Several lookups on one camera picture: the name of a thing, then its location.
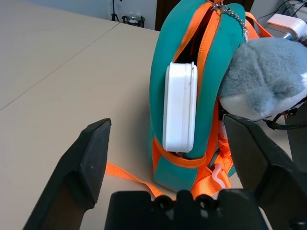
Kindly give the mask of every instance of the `table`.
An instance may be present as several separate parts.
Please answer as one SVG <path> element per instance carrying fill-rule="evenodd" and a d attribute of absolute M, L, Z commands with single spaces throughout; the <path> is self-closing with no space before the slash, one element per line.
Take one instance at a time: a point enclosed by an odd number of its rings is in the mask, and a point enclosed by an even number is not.
<path fill-rule="evenodd" d="M 108 29 L 109 26 L 114 24 L 106 23 Z M 157 31 L 117 24 L 104 36 L 92 37 L 94 42 L 88 38 L 87 45 L 79 45 L 81 48 L 75 49 L 74 55 L 71 52 L 73 56 L 47 77 L 38 73 L 39 77 L 33 80 L 27 75 L 32 81 L 29 90 L 23 92 L 19 85 L 11 85 L 22 95 L 0 111 L 0 229 L 23 227 L 62 154 L 81 130 L 102 118 L 112 120 L 108 160 L 139 179 L 154 183 L 147 157 L 147 105 L 158 35 Z M 41 39 L 32 50 L 44 47 Z M 70 41 L 63 41 L 57 52 L 62 52 Z M 21 62 L 11 61 L 17 67 L 12 71 L 21 71 Z M 36 62 L 28 65 L 34 68 Z M 290 152 L 286 132 L 265 130 Z M 232 181 L 234 187 L 241 186 L 237 176 Z M 85 213 L 81 229 L 103 229 L 109 198 L 122 190 L 146 187 L 106 175 L 98 203 Z"/>
<path fill-rule="evenodd" d="M 27 0 L 1 0 L 0 110 L 117 24 Z"/>

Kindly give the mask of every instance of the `black cable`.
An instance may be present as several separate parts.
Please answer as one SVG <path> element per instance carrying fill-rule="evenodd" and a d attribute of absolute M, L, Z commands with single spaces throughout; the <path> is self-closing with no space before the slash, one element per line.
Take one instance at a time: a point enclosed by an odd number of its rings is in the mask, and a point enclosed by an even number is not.
<path fill-rule="evenodd" d="M 290 9 L 291 7 L 294 7 L 295 5 L 297 5 L 297 4 L 302 4 L 302 3 L 304 3 L 304 1 L 298 2 L 298 3 L 294 3 L 294 4 L 291 4 L 289 7 L 287 7 L 287 8 L 283 11 L 282 14 L 285 14 L 285 13 L 287 12 L 287 10 Z"/>
<path fill-rule="evenodd" d="M 294 14 L 292 14 L 292 17 L 293 17 L 294 15 L 296 15 L 296 13 L 299 12 L 299 10 L 300 10 L 301 8 L 303 8 L 305 5 L 306 5 L 306 3 L 303 3 L 303 4 L 294 12 Z"/>
<path fill-rule="evenodd" d="M 292 0 L 286 0 L 286 1 L 284 1 L 284 2 L 278 7 L 277 10 L 275 10 L 275 11 L 272 12 L 272 13 L 269 13 L 269 14 L 267 14 L 267 15 L 264 15 L 264 16 L 258 18 L 258 19 L 257 19 L 257 22 L 259 22 L 259 19 L 261 19 L 261 18 L 264 18 L 264 17 L 269 16 L 269 15 L 271 15 L 271 14 L 276 14 L 276 13 L 281 9 L 281 7 L 282 7 L 284 4 L 286 4 L 286 2 L 289 2 L 289 1 L 292 1 Z"/>

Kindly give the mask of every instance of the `wall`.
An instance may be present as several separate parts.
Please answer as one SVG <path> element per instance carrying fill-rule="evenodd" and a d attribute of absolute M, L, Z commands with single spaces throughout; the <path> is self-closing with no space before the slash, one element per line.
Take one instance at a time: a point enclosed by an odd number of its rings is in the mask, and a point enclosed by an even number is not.
<path fill-rule="evenodd" d="M 282 3 L 283 0 L 255 0 L 250 12 L 258 19 L 276 11 Z M 259 20 L 260 24 L 265 25 L 266 21 L 272 16 L 273 14 L 261 18 Z"/>
<path fill-rule="evenodd" d="M 112 0 L 107 1 L 109 2 L 109 15 L 111 15 L 113 11 Z M 114 3 L 115 13 L 120 21 L 123 15 L 128 15 L 130 12 L 139 12 L 145 18 L 145 28 L 154 30 L 157 0 L 114 0 Z"/>
<path fill-rule="evenodd" d="M 85 14 L 97 18 L 106 18 L 108 8 L 106 0 L 30 0 L 33 3 L 54 7 L 65 11 Z"/>
<path fill-rule="evenodd" d="M 30 0 L 33 3 L 54 7 L 65 11 L 85 14 L 92 17 L 111 20 L 112 0 Z M 123 15 L 130 12 L 141 13 L 145 17 L 145 28 L 153 29 L 157 0 L 114 0 L 115 13 L 120 21 Z"/>

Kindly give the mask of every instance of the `white container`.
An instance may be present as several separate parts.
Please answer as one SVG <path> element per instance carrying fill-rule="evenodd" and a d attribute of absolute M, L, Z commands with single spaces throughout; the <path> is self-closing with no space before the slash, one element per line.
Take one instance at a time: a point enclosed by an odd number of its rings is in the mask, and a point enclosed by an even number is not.
<path fill-rule="evenodd" d="M 268 21 L 267 27 L 285 33 L 294 34 L 292 40 L 296 40 L 307 35 L 307 24 L 302 19 L 290 17 L 282 14 L 274 14 Z"/>
<path fill-rule="evenodd" d="M 170 63 L 165 75 L 163 148 L 190 152 L 194 144 L 197 67 Z"/>

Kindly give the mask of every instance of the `gray stuffed animal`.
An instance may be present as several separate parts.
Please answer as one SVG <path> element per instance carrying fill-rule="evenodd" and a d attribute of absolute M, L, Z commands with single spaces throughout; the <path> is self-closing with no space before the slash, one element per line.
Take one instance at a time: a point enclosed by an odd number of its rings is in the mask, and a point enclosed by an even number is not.
<path fill-rule="evenodd" d="M 281 38 L 244 43 L 219 96 L 227 112 L 255 121 L 290 109 L 307 96 L 307 47 Z"/>

